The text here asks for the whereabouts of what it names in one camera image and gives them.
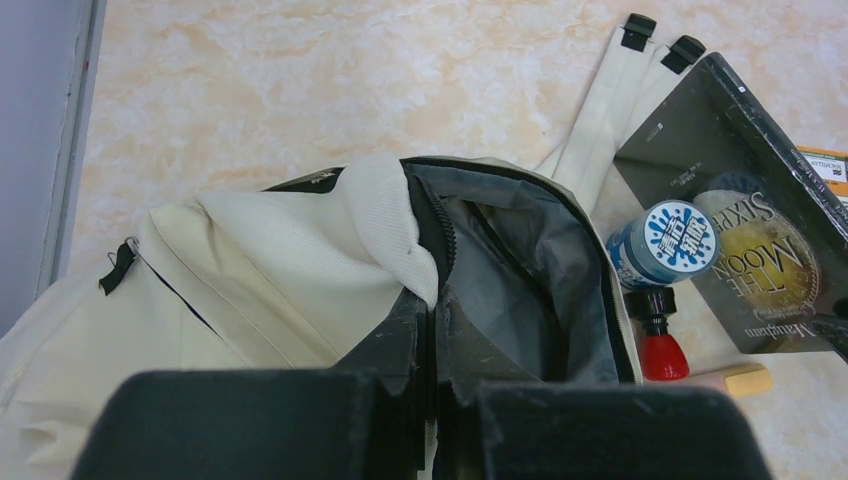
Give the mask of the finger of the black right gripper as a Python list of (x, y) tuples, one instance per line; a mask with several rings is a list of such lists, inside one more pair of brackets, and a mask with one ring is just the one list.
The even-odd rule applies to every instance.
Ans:
[(847, 363), (847, 299), (839, 299), (832, 307), (831, 313), (816, 313), (810, 325), (816, 334), (829, 343), (832, 350)]

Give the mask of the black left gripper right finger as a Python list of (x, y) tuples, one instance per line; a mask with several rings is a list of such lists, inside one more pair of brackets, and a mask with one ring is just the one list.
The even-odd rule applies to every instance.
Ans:
[(611, 378), (543, 381), (503, 354), (445, 291), (437, 310), (441, 479), (766, 479), (753, 432), (725, 395), (641, 385), (623, 298), (602, 292)]

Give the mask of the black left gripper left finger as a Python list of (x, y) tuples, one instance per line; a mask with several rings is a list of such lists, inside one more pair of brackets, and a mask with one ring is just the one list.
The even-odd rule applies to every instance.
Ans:
[(414, 479), (427, 308), (402, 292), (334, 366), (150, 371), (109, 399), (76, 479)]

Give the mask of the black hardcover book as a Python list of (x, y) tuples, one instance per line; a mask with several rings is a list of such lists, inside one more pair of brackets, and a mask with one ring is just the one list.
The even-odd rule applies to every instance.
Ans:
[(718, 53), (697, 62), (618, 150), (644, 207), (696, 205), (720, 253), (695, 287), (744, 354), (827, 351), (847, 315), (847, 211)]

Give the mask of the cream canvas backpack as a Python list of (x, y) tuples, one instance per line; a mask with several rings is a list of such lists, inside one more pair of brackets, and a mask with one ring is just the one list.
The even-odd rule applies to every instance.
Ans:
[(615, 29), (569, 138), (529, 172), (369, 158), (151, 209), (115, 260), (52, 285), (1, 341), (1, 475), (66, 479), (109, 397), (153, 370), (327, 368), (390, 316), (467, 320), (532, 379), (640, 381), (587, 214), (703, 44)]

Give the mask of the orange activity book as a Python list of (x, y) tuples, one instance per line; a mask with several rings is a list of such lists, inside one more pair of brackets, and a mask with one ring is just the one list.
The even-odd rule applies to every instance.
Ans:
[(847, 207), (847, 153), (806, 146), (798, 149), (840, 203)]

